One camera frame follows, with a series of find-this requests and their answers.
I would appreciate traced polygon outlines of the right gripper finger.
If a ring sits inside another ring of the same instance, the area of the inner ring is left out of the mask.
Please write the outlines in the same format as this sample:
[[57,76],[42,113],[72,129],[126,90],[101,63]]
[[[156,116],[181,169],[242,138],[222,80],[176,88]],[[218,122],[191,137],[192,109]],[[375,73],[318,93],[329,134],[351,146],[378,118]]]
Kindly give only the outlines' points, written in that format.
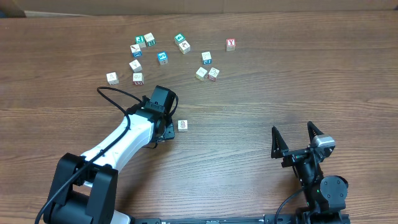
[[289,151],[283,137],[280,135],[279,130],[272,127],[272,147],[271,147],[271,158],[278,159],[284,157],[284,154]]
[[320,131],[311,121],[307,123],[308,135],[311,145],[320,145],[324,133]]

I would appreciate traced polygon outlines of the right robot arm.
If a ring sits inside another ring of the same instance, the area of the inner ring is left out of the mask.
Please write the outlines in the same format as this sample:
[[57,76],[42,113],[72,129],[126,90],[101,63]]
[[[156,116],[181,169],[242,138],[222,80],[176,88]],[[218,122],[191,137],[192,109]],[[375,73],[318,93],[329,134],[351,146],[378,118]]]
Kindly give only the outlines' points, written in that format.
[[[291,151],[279,130],[272,127],[271,158],[282,159],[281,166],[291,167],[301,188],[285,199],[277,209],[274,223],[349,223],[348,215],[341,213],[346,208],[348,181],[338,175],[324,176],[320,163],[334,151],[335,140],[320,131],[311,121],[307,123],[310,143],[303,149]],[[296,209],[288,218],[280,215],[283,207],[303,193],[306,207]]]

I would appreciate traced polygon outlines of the pineapple picture wooden block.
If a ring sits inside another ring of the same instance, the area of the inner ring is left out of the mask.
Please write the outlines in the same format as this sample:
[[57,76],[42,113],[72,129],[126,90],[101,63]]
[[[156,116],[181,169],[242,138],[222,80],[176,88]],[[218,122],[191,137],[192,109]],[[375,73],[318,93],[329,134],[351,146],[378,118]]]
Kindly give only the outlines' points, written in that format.
[[179,132],[188,131],[188,121],[187,120],[178,120],[177,127]]

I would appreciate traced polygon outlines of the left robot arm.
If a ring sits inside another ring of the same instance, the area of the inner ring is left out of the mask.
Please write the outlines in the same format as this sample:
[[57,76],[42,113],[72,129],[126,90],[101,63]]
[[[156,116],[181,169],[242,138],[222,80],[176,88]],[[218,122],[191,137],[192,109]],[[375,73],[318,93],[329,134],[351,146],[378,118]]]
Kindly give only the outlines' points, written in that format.
[[59,160],[39,223],[131,224],[135,219],[115,209],[118,176],[139,149],[175,137],[172,116],[178,96],[156,86],[123,113],[121,124],[97,146]]

